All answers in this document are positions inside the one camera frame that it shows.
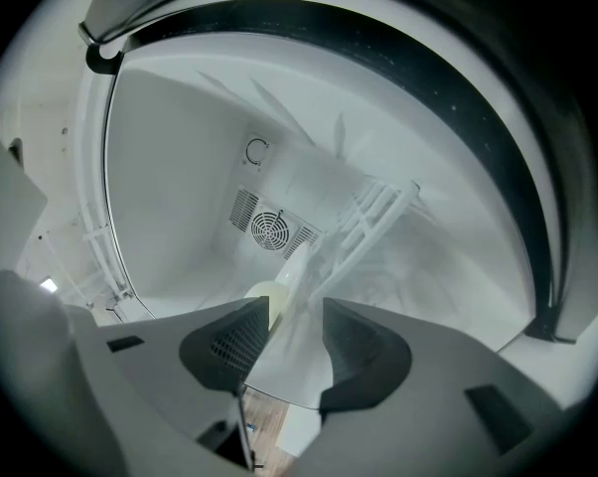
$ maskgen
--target fan vent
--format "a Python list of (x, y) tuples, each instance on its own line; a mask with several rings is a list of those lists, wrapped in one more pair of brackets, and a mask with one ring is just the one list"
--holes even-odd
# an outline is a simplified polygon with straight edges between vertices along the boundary
[(288, 244), (290, 232), (281, 218), (282, 213), (262, 212), (253, 218), (250, 224), (252, 236), (264, 249), (280, 250)]
[(239, 189), (235, 197), (235, 202), (232, 205), (232, 211), (230, 212), (230, 222), (245, 232), (258, 201), (259, 198), (252, 193), (249, 193), (245, 189)]
[(319, 235), (317, 233), (313, 232), (308, 227), (303, 227), (295, 236), (290, 246), (286, 249), (286, 252), (283, 255), (283, 257), (288, 259), (290, 256), (292, 256), (292, 253), (295, 251), (295, 249), (299, 247), (299, 245), (301, 245), (303, 242), (307, 241), (310, 243), (310, 245), (312, 245), (313, 243), (315, 243), (318, 237)]

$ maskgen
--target small black slot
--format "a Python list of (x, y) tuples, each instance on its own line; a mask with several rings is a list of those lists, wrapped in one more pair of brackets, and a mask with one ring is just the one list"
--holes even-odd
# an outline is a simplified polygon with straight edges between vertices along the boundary
[(127, 348), (132, 348), (143, 343), (144, 341), (138, 336), (126, 336), (124, 338), (114, 339), (113, 341), (107, 341), (107, 346), (112, 353), (116, 353), (120, 350), (126, 350)]
[(468, 389), (465, 395), (485, 424), (501, 455), (531, 434), (530, 425), (496, 387)]

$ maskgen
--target dark curved rim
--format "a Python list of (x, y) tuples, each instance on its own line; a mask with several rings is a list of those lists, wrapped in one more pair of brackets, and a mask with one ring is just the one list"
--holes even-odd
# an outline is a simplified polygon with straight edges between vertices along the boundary
[[(390, 80), (431, 109), (469, 147), (502, 193), (528, 255), (536, 318), (551, 311), (546, 223), (530, 171), (493, 108), (449, 63), (372, 18), (297, 0), (236, 0), (189, 9), (136, 32), (124, 50), (128, 53), (165, 39), (220, 32), (262, 34), (324, 48)], [(550, 335), (544, 333), (543, 338), (550, 340)]]

